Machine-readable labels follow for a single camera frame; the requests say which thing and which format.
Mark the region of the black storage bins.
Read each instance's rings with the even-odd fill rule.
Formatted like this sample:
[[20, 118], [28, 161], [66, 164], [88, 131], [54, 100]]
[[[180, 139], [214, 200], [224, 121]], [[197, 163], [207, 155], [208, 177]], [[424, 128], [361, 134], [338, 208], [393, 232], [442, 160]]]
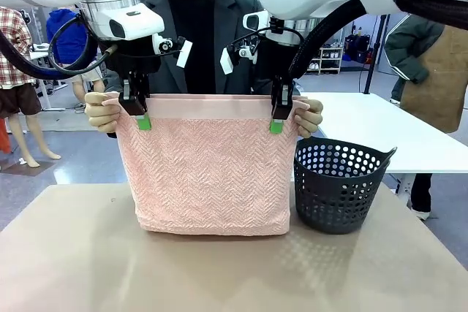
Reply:
[[344, 40], [344, 61], [355, 61], [359, 64], [370, 64], [373, 47], [371, 44], [370, 35], [351, 34]]

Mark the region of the white table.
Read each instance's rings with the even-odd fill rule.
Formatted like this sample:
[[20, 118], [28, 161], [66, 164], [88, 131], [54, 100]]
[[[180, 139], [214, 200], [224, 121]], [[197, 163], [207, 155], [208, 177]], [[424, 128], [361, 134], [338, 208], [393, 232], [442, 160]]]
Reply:
[[468, 174], [468, 147], [376, 94], [303, 92], [323, 103], [322, 134], [396, 153], [387, 173], [401, 177], [408, 195], [418, 173]]

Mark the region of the person in brown apron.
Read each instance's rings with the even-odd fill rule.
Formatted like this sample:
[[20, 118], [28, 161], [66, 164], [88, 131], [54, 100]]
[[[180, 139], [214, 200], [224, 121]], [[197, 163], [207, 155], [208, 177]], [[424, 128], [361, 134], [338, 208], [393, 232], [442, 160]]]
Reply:
[[388, 32], [385, 55], [399, 77], [390, 100], [441, 132], [456, 132], [468, 89], [468, 30], [406, 15]]

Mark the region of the white shoe shelf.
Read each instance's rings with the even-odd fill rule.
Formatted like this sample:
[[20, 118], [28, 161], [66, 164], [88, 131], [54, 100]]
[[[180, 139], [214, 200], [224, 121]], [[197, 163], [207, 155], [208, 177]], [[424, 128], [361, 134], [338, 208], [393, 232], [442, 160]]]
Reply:
[[309, 63], [307, 74], [339, 74], [343, 47], [321, 47]]

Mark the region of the person in dark grey jacket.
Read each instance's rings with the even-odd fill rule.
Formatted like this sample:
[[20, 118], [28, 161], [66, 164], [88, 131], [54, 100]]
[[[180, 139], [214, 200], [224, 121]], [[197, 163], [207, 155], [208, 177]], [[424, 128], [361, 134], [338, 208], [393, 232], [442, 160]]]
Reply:
[[160, 15], [164, 37], [183, 37], [192, 43], [186, 66], [165, 56], [159, 71], [150, 75], [151, 94], [270, 95], [273, 84], [271, 56], [264, 48], [256, 64], [249, 60], [225, 75], [222, 51], [234, 39], [248, 34], [244, 15], [264, 9], [259, 0], [140, 0]]

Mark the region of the dark grey perforated basket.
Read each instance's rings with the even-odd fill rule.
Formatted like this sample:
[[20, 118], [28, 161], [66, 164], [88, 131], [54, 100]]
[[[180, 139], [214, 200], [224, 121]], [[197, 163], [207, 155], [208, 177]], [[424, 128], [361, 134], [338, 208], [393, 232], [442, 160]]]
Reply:
[[294, 160], [299, 219], [330, 235], [360, 229], [396, 151], [328, 138], [299, 140]]

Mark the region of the black stand pole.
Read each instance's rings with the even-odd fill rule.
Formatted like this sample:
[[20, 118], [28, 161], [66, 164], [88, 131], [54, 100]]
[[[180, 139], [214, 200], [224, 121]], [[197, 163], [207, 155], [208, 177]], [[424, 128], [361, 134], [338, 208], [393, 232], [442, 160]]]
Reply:
[[370, 66], [369, 66], [368, 74], [367, 74], [367, 77], [366, 77], [366, 83], [365, 83], [364, 90], [363, 90], [364, 94], [369, 94], [369, 91], [370, 91], [371, 81], [372, 81], [372, 77], [373, 77], [373, 74], [374, 74], [374, 69], [375, 69], [376, 61], [377, 61], [377, 54], [380, 51], [380, 46], [381, 46], [381, 43], [382, 43], [383, 30], [384, 30], [384, 27], [385, 27], [385, 25], [387, 23], [387, 19], [388, 19], [388, 15], [381, 15], [380, 16], [380, 23], [379, 23], [379, 27], [378, 27], [378, 31], [377, 31], [377, 37], [376, 37], [376, 41], [374, 43], [374, 47], [373, 47], [373, 51], [372, 51], [372, 57], [371, 57], [371, 63], [370, 63]]

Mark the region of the person's right hand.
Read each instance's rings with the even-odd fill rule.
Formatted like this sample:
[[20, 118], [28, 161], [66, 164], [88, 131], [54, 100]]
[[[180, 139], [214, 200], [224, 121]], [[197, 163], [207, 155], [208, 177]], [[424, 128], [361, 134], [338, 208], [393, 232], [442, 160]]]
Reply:
[[116, 131], [121, 107], [118, 104], [107, 103], [114, 98], [118, 98], [117, 92], [91, 92], [85, 95], [85, 114], [88, 122], [101, 133], [111, 134]]

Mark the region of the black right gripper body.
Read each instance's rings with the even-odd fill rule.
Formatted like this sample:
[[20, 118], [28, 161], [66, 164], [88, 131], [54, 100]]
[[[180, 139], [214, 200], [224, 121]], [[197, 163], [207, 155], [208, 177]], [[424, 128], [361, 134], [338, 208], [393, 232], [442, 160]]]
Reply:
[[260, 42], [260, 77], [285, 77], [298, 51], [298, 46], [283, 45], [270, 39]]

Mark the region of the person's left hand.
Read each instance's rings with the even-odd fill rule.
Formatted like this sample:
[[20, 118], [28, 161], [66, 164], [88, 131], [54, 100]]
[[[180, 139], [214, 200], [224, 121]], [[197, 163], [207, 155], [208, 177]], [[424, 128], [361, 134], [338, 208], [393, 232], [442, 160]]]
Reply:
[[298, 125], [298, 136], [304, 139], [310, 138], [322, 123], [322, 102], [315, 99], [300, 99], [307, 108], [299, 107], [294, 112], [294, 120]]

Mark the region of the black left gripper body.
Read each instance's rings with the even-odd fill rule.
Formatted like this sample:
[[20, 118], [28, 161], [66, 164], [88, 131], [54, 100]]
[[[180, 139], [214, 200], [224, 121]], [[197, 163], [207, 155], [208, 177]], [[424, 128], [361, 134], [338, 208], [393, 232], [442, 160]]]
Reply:
[[155, 73], [161, 66], [151, 36], [132, 41], [107, 41], [107, 48], [112, 45], [116, 45], [117, 49], [107, 58], [107, 68], [114, 72]]

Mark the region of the mannequin with plaid shirt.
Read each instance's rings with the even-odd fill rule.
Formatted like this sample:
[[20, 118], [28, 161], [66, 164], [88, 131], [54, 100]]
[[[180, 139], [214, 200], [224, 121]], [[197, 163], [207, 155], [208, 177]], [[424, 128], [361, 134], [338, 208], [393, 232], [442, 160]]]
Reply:
[[[32, 38], [23, 16], [19, 11], [0, 6], [0, 33], [26, 59], [30, 59], [29, 47]], [[37, 114], [42, 111], [42, 105], [33, 86], [34, 79], [15, 68], [7, 58], [0, 53], [0, 119], [6, 118], [10, 125], [23, 160], [31, 168], [38, 168], [39, 163], [30, 154], [23, 135], [19, 114], [26, 117], [29, 131], [37, 141], [39, 149], [50, 159], [61, 157], [52, 152], [39, 124]]]

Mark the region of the brown mannequin base plate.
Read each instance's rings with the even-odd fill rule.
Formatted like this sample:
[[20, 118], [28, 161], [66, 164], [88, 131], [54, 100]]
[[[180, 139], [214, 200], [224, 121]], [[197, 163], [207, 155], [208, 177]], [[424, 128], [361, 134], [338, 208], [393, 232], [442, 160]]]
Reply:
[[42, 161], [39, 164], [39, 167], [30, 167], [27, 164], [21, 164], [17, 162], [15, 164], [1, 166], [0, 174], [8, 174], [8, 175], [22, 175], [28, 177], [35, 177], [40, 173], [48, 170], [51, 167], [56, 165], [55, 162], [51, 161]]

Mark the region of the pink herringbone towel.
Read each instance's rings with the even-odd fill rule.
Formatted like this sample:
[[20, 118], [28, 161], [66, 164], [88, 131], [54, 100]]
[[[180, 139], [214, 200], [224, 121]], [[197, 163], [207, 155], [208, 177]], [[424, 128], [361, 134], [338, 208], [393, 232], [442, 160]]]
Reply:
[[271, 236], [290, 228], [298, 127], [271, 128], [271, 99], [154, 94], [121, 111], [116, 136], [135, 215], [147, 231]]

